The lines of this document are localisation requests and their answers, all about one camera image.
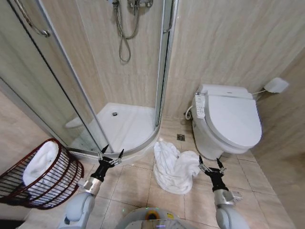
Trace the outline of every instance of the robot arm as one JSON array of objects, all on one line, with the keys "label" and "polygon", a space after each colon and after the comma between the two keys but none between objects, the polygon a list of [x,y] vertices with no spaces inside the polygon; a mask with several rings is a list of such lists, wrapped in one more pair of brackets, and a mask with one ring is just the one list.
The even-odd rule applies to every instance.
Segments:
[{"label": "robot arm", "polygon": [[235,201],[241,200],[239,193],[229,191],[222,177],[226,170],[217,159],[218,168],[206,167],[199,156],[199,168],[211,178],[216,205],[216,220],[220,229],[250,229],[245,219],[233,208]]},{"label": "robot arm", "polygon": [[65,215],[58,226],[58,229],[85,229],[87,222],[94,208],[95,197],[100,190],[104,177],[109,168],[112,168],[122,162],[123,151],[119,157],[112,160],[108,157],[99,157],[99,167],[85,181],[83,189],[85,192],[74,196],[66,206]]}]

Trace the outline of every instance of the bidet control panel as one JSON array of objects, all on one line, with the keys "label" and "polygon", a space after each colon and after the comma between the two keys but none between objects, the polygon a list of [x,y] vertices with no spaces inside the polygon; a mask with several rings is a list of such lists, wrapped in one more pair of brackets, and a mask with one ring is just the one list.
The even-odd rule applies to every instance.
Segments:
[{"label": "bidet control panel", "polygon": [[205,97],[203,94],[195,94],[195,102],[196,102],[196,112],[197,118],[204,119],[204,102]]}]

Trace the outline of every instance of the toilet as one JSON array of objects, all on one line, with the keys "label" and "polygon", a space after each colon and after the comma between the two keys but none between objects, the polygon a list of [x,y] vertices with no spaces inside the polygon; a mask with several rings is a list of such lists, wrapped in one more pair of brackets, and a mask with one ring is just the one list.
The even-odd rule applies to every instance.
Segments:
[{"label": "toilet", "polygon": [[256,102],[245,88],[203,84],[191,111],[197,149],[208,159],[245,153],[261,139]]}]

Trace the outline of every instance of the wire basket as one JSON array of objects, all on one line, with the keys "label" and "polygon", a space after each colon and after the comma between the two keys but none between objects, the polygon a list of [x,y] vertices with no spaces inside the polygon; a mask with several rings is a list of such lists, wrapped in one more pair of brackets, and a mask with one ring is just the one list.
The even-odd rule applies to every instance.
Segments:
[{"label": "wire basket", "polygon": [[[25,168],[48,141],[58,145],[55,160],[39,178],[25,186],[22,179]],[[54,208],[74,194],[83,176],[83,165],[59,141],[51,138],[0,176],[0,202],[27,208]]]}]

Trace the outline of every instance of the chrome handle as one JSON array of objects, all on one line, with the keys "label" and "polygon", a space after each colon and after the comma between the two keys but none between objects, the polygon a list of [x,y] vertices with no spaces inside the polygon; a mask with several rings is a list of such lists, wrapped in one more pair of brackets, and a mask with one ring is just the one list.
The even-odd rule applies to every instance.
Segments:
[{"label": "chrome handle", "polygon": [[163,30],[163,34],[169,32],[172,29],[173,26],[173,11],[175,10],[175,0],[173,0],[172,3],[172,8],[171,8],[171,20],[170,20],[170,26],[168,27],[168,29]]},{"label": "chrome handle", "polygon": [[20,2],[20,0],[15,0],[15,3],[17,4],[19,10],[21,11],[24,19],[27,21],[27,23],[29,24],[29,26],[39,35],[44,36],[44,37],[49,37],[50,36],[50,32],[47,30],[40,30],[36,27],[36,25],[34,25],[34,23],[32,22],[31,18],[29,17],[27,11],[25,10],[23,4]]}]

